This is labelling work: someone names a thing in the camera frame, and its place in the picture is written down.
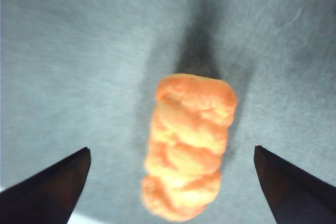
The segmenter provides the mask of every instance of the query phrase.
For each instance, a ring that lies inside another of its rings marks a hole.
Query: gray fabric
[[[221,191],[189,223],[275,223],[255,145],[336,185],[335,37],[336,0],[2,0],[1,186],[88,146],[77,212],[166,223],[139,200],[148,122],[159,80],[194,72],[239,107]]]

